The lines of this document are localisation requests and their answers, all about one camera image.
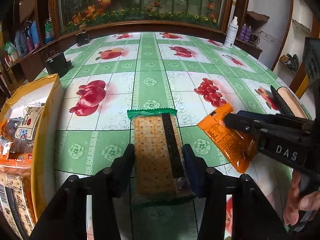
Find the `white wall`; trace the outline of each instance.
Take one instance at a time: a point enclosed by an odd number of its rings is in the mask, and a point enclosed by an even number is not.
[[[271,68],[279,52],[289,17],[291,0],[249,0],[248,11],[265,14],[270,17],[260,30],[262,49],[259,60]]]

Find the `cardboard box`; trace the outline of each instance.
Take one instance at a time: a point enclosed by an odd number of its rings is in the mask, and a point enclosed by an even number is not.
[[[31,194],[36,221],[55,194],[55,133],[63,94],[59,76],[45,76],[18,88],[0,113],[2,122],[9,118],[23,117],[25,105],[34,102],[45,104],[36,131],[31,164]]]

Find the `glass display case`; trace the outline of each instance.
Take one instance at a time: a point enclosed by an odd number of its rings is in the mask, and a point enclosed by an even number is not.
[[[57,0],[61,34],[131,20],[167,20],[220,29],[225,0]]]

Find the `green tablecloth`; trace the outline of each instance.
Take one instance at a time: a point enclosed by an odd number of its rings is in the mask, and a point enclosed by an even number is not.
[[[270,85],[276,89],[286,86],[265,65],[240,48],[227,49],[219,42],[180,34],[111,35],[81,47],[74,45],[64,54],[72,61],[72,69],[60,79],[66,91],[56,133],[57,188],[69,175],[94,175],[121,156],[127,144],[134,143],[127,110],[143,108],[177,109],[183,143],[189,143],[208,166],[230,176],[239,176],[196,126],[214,107],[195,93],[194,88],[203,78],[208,78],[235,111],[275,114],[278,113],[276,107],[267,102],[258,89],[270,91]],[[37,78],[45,75],[46,70]],[[96,80],[106,83],[106,96],[98,108],[87,116],[70,113],[79,100],[76,94],[79,86]],[[81,109],[77,111],[78,115],[88,114]],[[290,168],[260,154],[255,156],[247,171],[281,218],[291,172]],[[133,175],[128,192],[114,200],[123,239],[196,239],[204,199],[177,206],[131,210],[134,184]],[[92,233],[90,200],[87,221],[88,232]]]

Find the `wall shelf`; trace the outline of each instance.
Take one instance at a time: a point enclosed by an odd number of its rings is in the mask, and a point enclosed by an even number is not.
[[[295,19],[292,19],[293,25],[296,27],[296,29],[298,29],[299,31],[305,33],[306,35],[309,35],[311,33],[311,31],[309,30],[309,28],[307,28],[305,25],[303,25],[302,23],[296,21]]]

